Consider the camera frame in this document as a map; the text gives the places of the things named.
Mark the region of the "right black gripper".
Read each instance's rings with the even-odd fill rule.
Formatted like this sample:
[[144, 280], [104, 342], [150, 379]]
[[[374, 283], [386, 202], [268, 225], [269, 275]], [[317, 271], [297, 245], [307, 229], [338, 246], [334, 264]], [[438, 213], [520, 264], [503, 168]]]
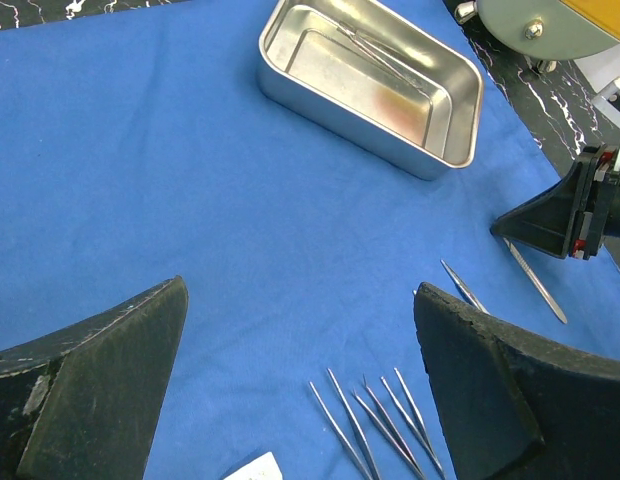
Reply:
[[501, 215], [490, 232], [555, 258], [596, 256], [605, 238], [620, 238], [618, 150], [586, 146], [564, 178]]

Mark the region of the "steel forceps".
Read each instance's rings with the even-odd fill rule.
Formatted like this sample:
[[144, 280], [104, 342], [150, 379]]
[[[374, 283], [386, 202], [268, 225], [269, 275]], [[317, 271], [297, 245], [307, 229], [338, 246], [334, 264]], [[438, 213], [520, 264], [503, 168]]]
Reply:
[[403, 404], [399, 399], [398, 395], [392, 389], [389, 380], [385, 376], [380, 377], [380, 381], [384, 386], [386, 392], [390, 396], [390, 399], [398, 411], [399, 415], [407, 425], [407, 428], [410, 430], [418, 444], [421, 446], [422, 450], [430, 460], [433, 468], [435, 469], [438, 477], [440, 479], [446, 479], [446, 474], [443, 468], [439, 457], [434, 451], [432, 446], [432, 442], [430, 440], [423, 415], [417, 406], [414, 397], [407, 385], [404, 376], [401, 371], [397, 368], [393, 368], [394, 375], [399, 383], [400, 389], [402, 391], [403, 397], [406, 401], [406, 404]]
[[345, 390], [330, 367], [326, 368], [326, 375], [339, 401], [340, 408], [343, 410], [349, 432], [346, 432], [346, 429], [338, 422], [336, 415], [329, 408], [316, 384], [309, 380], [308, 386], [310, 392], [316, 400], [320, 411], [324, 415], [331, 430], [336, 435], [339, 443], [362, 477], [369, 480], [381, 479], [381, 472], [372, 453], [367, 435], [365, 434], [359, 419], [353, 410], [353, 407], [346, 398]]
[[399, 429], [392, 420], [389, 412], [383, 406], [372, 388], [364, 383], [363, 388], [369, 397], [372, 405], [369, 405], [362, 396], [355, 390], [352, 390], [352, 396], [366, 412], [371, 422], [374, 424], [379, 433], [386, 439], [388, 444], [393, 448], [395, 453], [404, 461], [409, 470], [417, 479], [424, 480], [426, 478], [421, 469], [415, 455], [412, 453], [407, 442], [399, 432]]

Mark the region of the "steel surgical scissors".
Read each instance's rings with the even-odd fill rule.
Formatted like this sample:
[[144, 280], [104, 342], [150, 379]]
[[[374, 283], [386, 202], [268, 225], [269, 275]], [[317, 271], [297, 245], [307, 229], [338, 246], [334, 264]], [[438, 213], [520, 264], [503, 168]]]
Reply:
[[441, 259], [440, 263], [442, 264], [444, 270], [451, 278], [455, 287], [459, 291], [459, 293], [463, 296], [463, 298], [472, 306], [474, 306], [479, 311], [489, 314], [487, 308], [481, 303], [478, 297], [470, 290], [468, 285], [461, 279], [461, 277], [449, 266], [449, 264]]

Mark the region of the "metal instrument tray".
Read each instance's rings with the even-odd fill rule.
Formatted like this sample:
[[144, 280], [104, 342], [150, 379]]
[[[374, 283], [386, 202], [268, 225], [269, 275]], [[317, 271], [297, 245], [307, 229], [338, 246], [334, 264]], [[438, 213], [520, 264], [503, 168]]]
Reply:
[[[337, 29], [387, 47], [424, 93], [379, 67]], [[475, 158], [484, 81], [466, 56], [379, 1], [279, 1], [259, 40], [271, 100], [424, 180]]]

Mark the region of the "white suture packet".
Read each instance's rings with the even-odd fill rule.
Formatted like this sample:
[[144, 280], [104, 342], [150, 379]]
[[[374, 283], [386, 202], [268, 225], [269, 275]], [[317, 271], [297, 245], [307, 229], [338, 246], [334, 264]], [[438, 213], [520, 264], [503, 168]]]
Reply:
[[283, 480], [283, 473], [274, 454], [267, 452], [225, 476], [223, 480]]

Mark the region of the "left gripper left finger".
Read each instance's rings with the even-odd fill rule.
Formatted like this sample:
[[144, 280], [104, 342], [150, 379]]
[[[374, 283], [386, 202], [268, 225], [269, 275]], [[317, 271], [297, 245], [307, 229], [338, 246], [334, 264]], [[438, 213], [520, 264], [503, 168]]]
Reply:
[[0, 479], [140, 479], [188, 310], [176, 276], [0, 351]]

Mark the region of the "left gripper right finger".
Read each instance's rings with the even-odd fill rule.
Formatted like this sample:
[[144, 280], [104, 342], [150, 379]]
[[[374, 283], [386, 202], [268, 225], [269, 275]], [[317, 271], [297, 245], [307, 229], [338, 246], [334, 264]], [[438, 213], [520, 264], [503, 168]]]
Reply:
[[417, 340], [459, 479], [620, 479], [620, 361], [423, 282]]

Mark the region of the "blue surgical drape cloth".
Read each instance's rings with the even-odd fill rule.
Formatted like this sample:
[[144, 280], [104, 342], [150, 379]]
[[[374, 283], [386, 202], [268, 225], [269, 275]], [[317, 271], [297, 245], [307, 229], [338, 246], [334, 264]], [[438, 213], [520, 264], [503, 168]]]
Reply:
[[181, 276], [189, 309], [149, 479], [218, 479], [272, 452], [355, 479], [340, 393], [407, 384], [452, 462], [413, 292], [456, 271], [494, 315], [620, 360], [620, 272], [524, 256], [501, 213], [557, 175], [491, 79], [474, 163], [422, 181], [267, 99], [270, 1], [191, 1], [0, 29], [0, 350]]

